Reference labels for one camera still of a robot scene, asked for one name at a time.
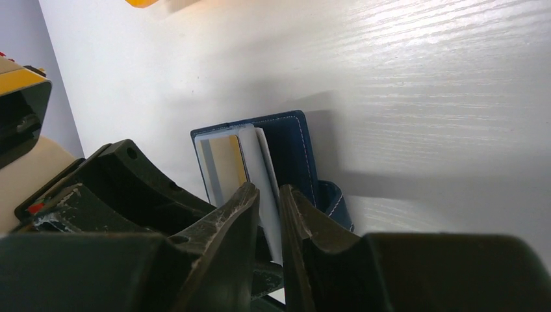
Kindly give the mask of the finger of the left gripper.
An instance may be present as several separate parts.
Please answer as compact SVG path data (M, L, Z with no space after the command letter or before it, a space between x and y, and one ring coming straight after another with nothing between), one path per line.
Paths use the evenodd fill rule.
M41 208L32 213L37 203ZM217 207L177 186L131 140L79 159L20 205L14 233L158 233L171 237ZM251 300L283 286L257 222Z

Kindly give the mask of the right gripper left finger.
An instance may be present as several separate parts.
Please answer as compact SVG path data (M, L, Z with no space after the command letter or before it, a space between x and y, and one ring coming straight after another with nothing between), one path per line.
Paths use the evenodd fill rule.
M2 311L247 311L259 190L245 183L184 230L14 233L1 239Z

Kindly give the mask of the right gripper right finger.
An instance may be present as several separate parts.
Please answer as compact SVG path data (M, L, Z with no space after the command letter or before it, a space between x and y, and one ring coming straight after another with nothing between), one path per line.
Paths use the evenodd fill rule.
M280 190L288 311L549 311L550 275L509 235L358 236Z

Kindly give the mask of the gold credit card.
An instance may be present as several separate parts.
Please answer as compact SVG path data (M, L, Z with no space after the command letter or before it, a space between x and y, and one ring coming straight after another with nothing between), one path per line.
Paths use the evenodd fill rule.
M198 147L209 200L220 207L248 180L239 139L236 135L210 137L199 140Z

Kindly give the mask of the blue leather card holder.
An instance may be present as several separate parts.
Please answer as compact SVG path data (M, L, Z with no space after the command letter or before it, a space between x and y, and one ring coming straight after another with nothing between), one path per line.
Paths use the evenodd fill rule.
M297 187L319 211L353 231L354 224L341 189L330 181L318 179L307 120L302 111L291 110L191 131L206 193L198 141L228 135L236 135L239 139L246 182L253 183L261 192L259 224L272 262L279 265L283 262L279 221L279 188L283 185Z

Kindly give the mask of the orange three-compartment tray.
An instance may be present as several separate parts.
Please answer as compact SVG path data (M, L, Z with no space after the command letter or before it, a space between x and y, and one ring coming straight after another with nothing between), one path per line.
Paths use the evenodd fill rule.
M159 0L125 0L129 5L135 8L147 8L159 2Z

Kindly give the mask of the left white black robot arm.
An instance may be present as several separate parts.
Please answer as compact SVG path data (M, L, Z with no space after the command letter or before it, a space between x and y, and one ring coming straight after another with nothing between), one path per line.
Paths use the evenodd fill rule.
M2 311L247 311L282 288L253 184L216 208L132 140L76 159L40 134L51 89L1 58Z

